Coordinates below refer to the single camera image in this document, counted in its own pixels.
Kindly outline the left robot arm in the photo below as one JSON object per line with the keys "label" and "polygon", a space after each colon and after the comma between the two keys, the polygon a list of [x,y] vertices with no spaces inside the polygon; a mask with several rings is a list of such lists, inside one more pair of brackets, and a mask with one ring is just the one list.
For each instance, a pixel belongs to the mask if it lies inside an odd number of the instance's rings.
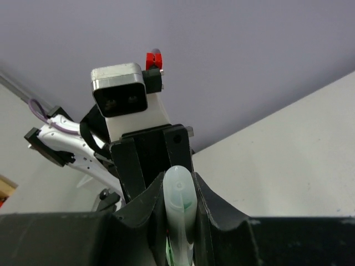
{"label": "left robot arm", "polygon": [[[94,132],[94,129],[106,128],[99,124],[105,120],[97,108],[93,107],[79,124],[71,121],[59,106],[46,113],[41,106],[35,110],[34,104],[36,101],[32,99],[29,108],[44,125],[40,129],[33,128],[26,134],[29,148],[60,167],[68,165],[106,185],[107,189],[99,196],[99,211],[123,208],[126,200],[115,173],[108,144]],[[181,164],[176,163],[168,168],[163,178],[163,191],[167,193],[164,199],[169,212],[188,212],[197,204],[196,193],[192,190],[192,177]]]}

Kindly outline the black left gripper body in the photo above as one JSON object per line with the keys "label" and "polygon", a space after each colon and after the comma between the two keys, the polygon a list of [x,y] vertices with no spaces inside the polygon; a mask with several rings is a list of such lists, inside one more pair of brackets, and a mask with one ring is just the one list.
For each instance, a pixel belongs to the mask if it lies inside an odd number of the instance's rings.
{"label": "black left gripper body", "polygon": [[193,171],[189,130],[182,124],[124,134],[110,144],[110,155],[126,203],[143,193],[161,172],[172,166]]}

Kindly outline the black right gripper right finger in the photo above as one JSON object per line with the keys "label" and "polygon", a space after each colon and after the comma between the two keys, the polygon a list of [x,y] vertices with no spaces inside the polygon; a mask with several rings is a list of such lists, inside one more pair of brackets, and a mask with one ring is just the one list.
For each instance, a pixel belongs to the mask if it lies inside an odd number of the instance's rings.
{"label": "black right gripper right finger", "polygon": [[194,172],[197,194],[195,265],[257,265],[249,216],[216,194]]}

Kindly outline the green highlighter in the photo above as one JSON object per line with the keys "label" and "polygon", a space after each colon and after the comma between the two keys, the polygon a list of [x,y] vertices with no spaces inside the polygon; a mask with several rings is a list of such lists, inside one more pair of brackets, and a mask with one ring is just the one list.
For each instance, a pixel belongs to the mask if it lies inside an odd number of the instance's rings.
{"label": "green highlighter", "polygon": [[163,178],[163,193],[169,262],[171,265],[192,265],[197,195],[191,172],[183,166],[169,168]]}

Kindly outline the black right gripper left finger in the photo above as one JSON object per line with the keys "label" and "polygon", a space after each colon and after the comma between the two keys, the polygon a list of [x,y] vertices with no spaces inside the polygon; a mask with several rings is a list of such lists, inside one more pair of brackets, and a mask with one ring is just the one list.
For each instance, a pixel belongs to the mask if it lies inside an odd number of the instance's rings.
{"label": "black right gripper left finger", "polygon": [[165,265],[164,174],[115,216],[114,265]]}

